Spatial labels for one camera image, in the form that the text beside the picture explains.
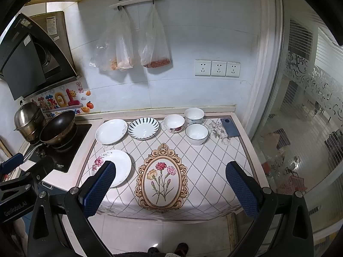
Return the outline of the white plate with pink rose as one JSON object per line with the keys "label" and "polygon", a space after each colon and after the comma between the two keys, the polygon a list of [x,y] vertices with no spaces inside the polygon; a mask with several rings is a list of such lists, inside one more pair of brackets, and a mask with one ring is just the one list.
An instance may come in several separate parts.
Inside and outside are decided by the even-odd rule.
{"label": "white plate with pink rose", "polygon": [[116,176],[110,185],[111,188],[122,184],[130,174],[132,162],[129,155],[121,150],[108,150],[101,153],[94,161],[91,168],[91,175],[93,176],[106,162],[114,163],[116,168]]}

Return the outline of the plain white plate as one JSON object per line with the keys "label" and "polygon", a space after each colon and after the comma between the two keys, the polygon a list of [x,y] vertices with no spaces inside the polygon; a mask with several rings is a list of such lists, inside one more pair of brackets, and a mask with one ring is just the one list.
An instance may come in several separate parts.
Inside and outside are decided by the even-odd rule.
{"label": "plain white plate", "polygon": [[128,124],[122,119],[112,119],[103,123],[95,133],[95,139],[103,145],[120,141],[126,134]]}

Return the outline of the white bowl with dark rim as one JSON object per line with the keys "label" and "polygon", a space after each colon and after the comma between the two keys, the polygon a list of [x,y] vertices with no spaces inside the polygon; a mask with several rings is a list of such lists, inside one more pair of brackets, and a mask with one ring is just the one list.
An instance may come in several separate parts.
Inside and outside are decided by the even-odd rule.
{"label": "white bowl with dark rim", "polygon": [[209,131],[204,125],[192,124],[186,127],[185,136],[190,145],[201,146],[206,142]]}

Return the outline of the white plate with blue stripes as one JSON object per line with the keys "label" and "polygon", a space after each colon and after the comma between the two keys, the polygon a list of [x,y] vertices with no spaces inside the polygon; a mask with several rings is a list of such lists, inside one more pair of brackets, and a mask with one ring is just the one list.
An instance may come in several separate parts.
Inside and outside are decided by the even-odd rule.
{"label": "white plate with blue stripes", "polygon": [[128,134],[137,140],[153,137],[159,130],[159,123],[151,117],[138,118],[128,126]]}

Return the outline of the white bowl with blue pattern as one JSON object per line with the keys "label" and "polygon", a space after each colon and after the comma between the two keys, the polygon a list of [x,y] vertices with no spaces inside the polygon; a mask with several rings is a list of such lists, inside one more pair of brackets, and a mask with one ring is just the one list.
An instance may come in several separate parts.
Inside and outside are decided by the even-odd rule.
{"label": "white bowl with blue pattern", "polygon": [[187,124],[192,125],[201,124],[205,116],[205,113],[202,109],[193,107],[185,110],[184,115]]}

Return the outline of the white bowl with red flowers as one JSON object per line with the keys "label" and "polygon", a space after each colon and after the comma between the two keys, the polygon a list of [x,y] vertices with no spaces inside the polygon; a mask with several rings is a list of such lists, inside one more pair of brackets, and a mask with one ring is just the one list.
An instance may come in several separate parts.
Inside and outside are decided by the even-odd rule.
{"label": "white bowl with red flowers", "polygon": [[185,119],[178,114],[171,114],[164,118],[163,125],[170,133],[181,132],[185,124]]}

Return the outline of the blue smartphone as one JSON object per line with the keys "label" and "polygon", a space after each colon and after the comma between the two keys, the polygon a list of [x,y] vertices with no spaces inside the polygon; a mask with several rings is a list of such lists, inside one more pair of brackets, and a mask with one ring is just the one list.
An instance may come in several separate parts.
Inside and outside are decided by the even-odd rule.
{"label": "blue smartphone", "polygon": [[228,137],[240,136],[240,133],[231,117],[221,118],[220,120]]}

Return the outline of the floral diamond pattern table mat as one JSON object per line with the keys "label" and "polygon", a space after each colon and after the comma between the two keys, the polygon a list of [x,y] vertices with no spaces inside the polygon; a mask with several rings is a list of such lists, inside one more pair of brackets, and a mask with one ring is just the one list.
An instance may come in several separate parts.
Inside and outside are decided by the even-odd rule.
{"label": "floral diamond pattern table mat", "polygon": [[239,201],[226,179],[226,165],[235,161],[261,186],[267,178],[245,132],[227,137],[221,119],[208,116],[205,142],[193,146],[185,132],[170,133],[163,125],[156,135],[138,140],[126,135],[114,145],[94,142],[78,177],[83,183],[103,164],[111,150],[131,158],[128,177],[111,187],[100,214],[129,219],[211,220],[239,210]]}

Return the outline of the glass sliding door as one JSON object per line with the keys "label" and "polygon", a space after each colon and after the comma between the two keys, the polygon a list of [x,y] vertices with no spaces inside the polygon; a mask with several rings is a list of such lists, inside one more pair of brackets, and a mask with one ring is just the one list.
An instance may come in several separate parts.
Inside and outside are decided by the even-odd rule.
{"label": "glass sliding door", "polygon": [[281,0],[278,67],[253,145],[269,186],[301,192],[313,232],[342,226],[342,46],[305,0]]}

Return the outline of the plastic bag with orange food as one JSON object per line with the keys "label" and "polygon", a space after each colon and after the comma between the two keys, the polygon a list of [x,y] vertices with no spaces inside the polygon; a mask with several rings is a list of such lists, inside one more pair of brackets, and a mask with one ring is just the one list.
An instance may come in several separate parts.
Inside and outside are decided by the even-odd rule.
{"label": "plastic bag with orange food", "polygon": [[90,60],[90,66],[103,71],[115,70],[117,63],[116,56],[116,21],[118,11],[113,14],[106,30],[96,42],[94,53]]}

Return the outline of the plastic bag with eggs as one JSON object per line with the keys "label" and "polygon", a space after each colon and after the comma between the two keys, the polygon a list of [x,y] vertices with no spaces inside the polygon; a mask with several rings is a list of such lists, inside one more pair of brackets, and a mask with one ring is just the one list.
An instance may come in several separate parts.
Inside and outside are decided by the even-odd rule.
{"label": "plastic bag with eggs", "polygon": [[134,51],[130,19],[124,7],[121,7],[117,13],[116,57],[118,69],[128,70],[133,68]]}

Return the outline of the colourful wall sticker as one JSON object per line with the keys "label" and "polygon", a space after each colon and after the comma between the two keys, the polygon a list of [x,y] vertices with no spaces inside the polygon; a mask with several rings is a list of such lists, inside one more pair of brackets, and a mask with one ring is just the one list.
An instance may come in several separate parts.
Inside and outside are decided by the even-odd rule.
{"label": "colourful wall sticker", "polygon": [[92,93],[83,87],[80,80],[35,95],[30,102],[35,103],[47,119],[69,110],[76,115],[89,114],[95,110]]}

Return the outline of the right white wall socket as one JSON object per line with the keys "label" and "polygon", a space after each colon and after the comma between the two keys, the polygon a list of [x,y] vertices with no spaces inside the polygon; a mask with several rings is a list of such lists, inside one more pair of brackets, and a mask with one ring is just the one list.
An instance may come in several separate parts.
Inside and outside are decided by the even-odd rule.
{"label": "right white wall socket", "polygon": [[227,62],[226,77],[238,78],[240,75],[241,63],[239,62]]}

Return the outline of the middle white wall socket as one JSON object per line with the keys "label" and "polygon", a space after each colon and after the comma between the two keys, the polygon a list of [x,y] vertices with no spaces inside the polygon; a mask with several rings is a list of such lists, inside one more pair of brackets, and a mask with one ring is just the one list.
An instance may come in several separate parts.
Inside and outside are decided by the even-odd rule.
{"label": "middle white wall socket", "polygon": [[213,60],[211,64],[211,76],[212,77],[225,77],[227,69],[226,61]]}

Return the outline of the left white wall socket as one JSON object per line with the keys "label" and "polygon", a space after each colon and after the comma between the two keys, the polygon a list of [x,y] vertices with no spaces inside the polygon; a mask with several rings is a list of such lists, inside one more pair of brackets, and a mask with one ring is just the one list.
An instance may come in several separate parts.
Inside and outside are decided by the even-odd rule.
{"label": "left white wall socket", "polygon": [[194,73],[195,76],[210,76],[211,75],[211,60],[195,60]]}

